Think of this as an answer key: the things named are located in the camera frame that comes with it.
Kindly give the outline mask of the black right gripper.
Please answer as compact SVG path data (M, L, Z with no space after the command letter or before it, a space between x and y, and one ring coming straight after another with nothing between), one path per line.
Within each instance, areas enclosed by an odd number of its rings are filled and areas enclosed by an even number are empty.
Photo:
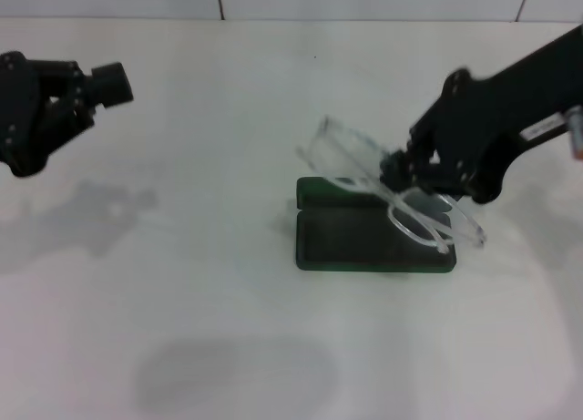
M381 161L381 182L402 193L468 196L487 204L501 193L511 163L565 133L526 129L582 103L582 28L565 33L499 73L475 79L461 68L410 130L403 149Z

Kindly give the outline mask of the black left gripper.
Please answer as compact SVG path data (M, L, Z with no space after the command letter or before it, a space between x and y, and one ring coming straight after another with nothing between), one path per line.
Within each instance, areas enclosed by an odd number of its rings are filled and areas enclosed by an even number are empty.
M47 104L49 97L56 101ZM126 104L133 92L119 62L85 74L75 61L1 55L1 162L20 179L42 171L48 157L95 124L97 106Z

